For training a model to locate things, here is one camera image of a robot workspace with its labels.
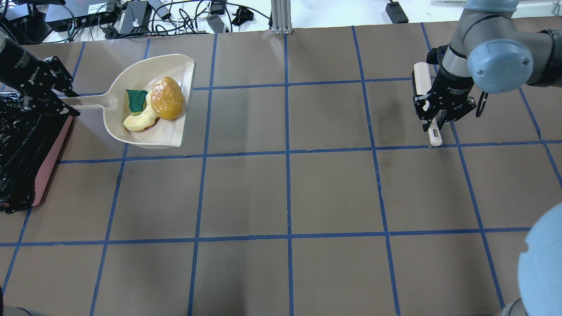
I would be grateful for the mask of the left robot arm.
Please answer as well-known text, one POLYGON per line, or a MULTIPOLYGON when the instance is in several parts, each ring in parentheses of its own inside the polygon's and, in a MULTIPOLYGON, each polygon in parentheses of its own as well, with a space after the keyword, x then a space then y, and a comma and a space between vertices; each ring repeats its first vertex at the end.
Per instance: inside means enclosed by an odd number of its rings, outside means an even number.
POLYGON ((58 96, 62 93, 66 97, 78 97, 73 90, 74 78, 58 56, 37 58, 2 33, 0 61, 1 82, 20 94, 22 110, 45 115, 80 115, 58 96))

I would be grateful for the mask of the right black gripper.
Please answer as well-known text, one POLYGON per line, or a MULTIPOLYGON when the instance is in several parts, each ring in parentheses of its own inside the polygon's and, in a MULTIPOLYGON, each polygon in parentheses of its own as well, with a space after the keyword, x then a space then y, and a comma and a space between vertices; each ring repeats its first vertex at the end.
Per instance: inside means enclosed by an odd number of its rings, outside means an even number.
POLYGON ((432 108, 430 112, 423 113, 423 131, 428 132, 434 118, 441 131, 444 124, 458 121, 476 109, 474 98, 469 96, 473 86, 472 78, 459 77, 440 68, 430 89, 429 102, 432 108))

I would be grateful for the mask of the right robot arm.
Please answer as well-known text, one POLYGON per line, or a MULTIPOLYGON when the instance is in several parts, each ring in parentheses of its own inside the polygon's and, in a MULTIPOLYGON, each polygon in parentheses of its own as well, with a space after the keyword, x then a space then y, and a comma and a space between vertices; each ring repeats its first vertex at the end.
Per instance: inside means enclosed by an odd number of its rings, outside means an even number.
POLYGON ((441 129, 476 110, 490 94, 526 84, 560 87, 561 30, 519 31, 512 16, 517 0, 468 0, 447 45, 432 48, 426 63, 438 71, 427 89, 414 87, 413 103, 423 130, 441 129))

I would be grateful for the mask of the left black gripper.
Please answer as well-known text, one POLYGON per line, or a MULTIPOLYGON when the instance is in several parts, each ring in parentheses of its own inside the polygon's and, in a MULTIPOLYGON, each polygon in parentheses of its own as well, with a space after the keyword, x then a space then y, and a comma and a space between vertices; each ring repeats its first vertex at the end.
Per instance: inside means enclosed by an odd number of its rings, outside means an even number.
POLYGON ((1 82, 20 93, 22 110, 44 115, 80 115, 56 94, 78 97, 72 87, 74 78, 57 56, 40 60, 4 33, 0 48, 1 82))

